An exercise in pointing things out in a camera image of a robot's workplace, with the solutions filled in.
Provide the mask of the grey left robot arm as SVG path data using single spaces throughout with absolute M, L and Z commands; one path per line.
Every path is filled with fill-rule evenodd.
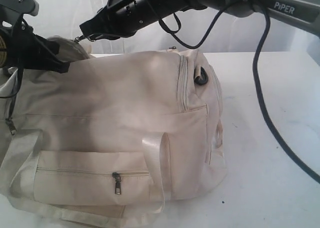
M 60 46 L 34 34 L 24 15 L 37 16 L 36 0 L 0 0 L 0 66 L 66 73 L 70 63 L 57 58 Z

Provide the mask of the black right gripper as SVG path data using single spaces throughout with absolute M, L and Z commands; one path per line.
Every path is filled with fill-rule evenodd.
M 146 0 L 108 0 L 101 12 L 80 25 L 90 41 L 130 37 L 150 25 L 150 7 Z

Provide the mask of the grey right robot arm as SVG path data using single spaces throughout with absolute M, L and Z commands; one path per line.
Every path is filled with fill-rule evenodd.
M 320 0 L 257 0 L 272 18 L 314 35 L 320 34 Z M 117 40 L 178 11 L 222 9 L 236 17 L 260 12 L 253 0 L 108 0 L 90 20 L 79 27 L 84 38 Z

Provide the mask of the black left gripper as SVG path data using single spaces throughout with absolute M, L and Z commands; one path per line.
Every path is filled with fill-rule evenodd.
M 34 34 L 33 27 L 19 17 L 0 16 L 0 66 L 67 73 L 70 63 L 58 59 L 60 45 Z

